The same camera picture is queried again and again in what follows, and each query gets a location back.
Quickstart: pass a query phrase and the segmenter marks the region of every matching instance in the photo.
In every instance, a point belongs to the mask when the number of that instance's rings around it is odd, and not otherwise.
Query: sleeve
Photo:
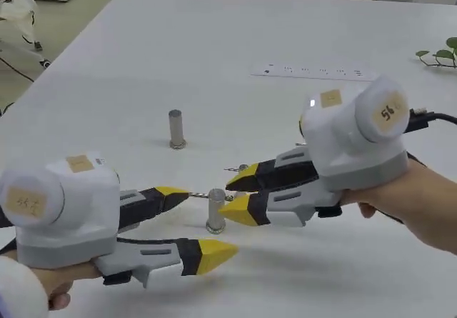
[[[48,297],[26,266],[0,257],[0,318],[47,318]]]

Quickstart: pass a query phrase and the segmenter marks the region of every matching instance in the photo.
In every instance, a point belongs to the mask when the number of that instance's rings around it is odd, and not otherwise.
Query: yellow fingertip
[[[238,247],[233,244],[216,241],[214,239],[200,239],[201,260],[197,275],[202,275],[219,267],[232,258]]]
[[[252,177],[253,175],[256,174],[257,167],[258,167],[258,163],[254,163],[251,166],[249,166],[248,168],[242,170],[232,180],[230,180],[227,183],[227,186],[230,186],[231,184],[237,182],[239,179],[243,179],[244,177]]]
[[[179,189],[175,187],[155,187],[159,192],[161,192],[165,197],[170,194],[175,193],[188,193],[189,191],[185,191],[184,189]]]
[[[248,225],[250,227],[257,227],[258,224],[251,216],[248,211],[248,204],[251,195],[244,195],[242,197],[238,197],[232,202],[224,205],[220,210],[219,213],[226,217],[229,220],[234,222]]]

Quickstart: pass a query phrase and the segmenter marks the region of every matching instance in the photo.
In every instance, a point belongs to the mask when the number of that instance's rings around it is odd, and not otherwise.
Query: finger
[[[360,209],[363,218],[369,219],[376,213],[376,209],[368,204],[358,203],[358,208]]]
[[[51,297],[55,297],[60,294],[68,293],[72,287],[73,287],[73,282],[66,282],[64,284],[61,284],[59,287],[57,287],[52,292]]]
[[[356,202],[369,202],[370,197],[370,192],[368,190],[345,191],[341,198],[341,206],[355,204]]]
[[[65,309],[70,304],[70,294],[59,294],[56,297],[49,300],[49,309],[51,311],[59,311],[60,309]]]
[[[63,268],[61,272],[63,278],[69,282],[82,279],[96,279],[101,276],[97,268],[90,262]]]

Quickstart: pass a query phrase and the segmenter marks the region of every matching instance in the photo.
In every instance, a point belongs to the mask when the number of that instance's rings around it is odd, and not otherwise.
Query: white plastic cap
[[[17,227],[42,227],[64,208],[59,178],[45,169],[8,169],[0,178],[0,205]]]
[[[373,143],[401,136],[409,123],[409,106],[400,85],[385,76],[371,83],[356,98],[356,123]]]

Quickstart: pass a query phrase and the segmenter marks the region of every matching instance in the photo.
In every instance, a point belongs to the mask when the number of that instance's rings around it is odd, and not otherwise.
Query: green leaf
[[[435,57],[440,57],[442,59],[456,59],[452,51],[449,50],[438,50],[436,54],[434,54]]]
[[[446,45],[451,49],[457,49],[457,37],[451,37],[446,41]]]
[[[417,57],[422,57],[422,56],[425,56],[425,55],[427,55],[427,54],[430,54],[430,52],[429,52],[429,51],[426,51],[426,50],[422,50],[422,51],[417,51],[417,52],[416,52],[416,56],[417,56]]]

